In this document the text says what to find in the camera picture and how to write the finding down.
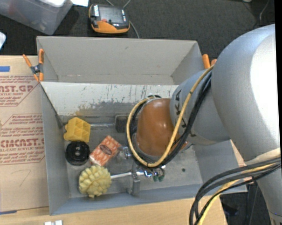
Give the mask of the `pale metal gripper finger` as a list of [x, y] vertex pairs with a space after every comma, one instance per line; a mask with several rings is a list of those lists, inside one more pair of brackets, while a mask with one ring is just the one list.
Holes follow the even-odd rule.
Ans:
[[139, 176], [137, 175], [136, 171], [132, 171], [131, 177], [132, 177], [132, 186], [129, 189], [128, 193], [130, 195], [138, 195], [139, 192], [140, 192], [141, 180], [140, 180]]
[[129, 160], [131, 157], [131, 152], [127, 146], [120, 146], [117, 149], [117, 160]]

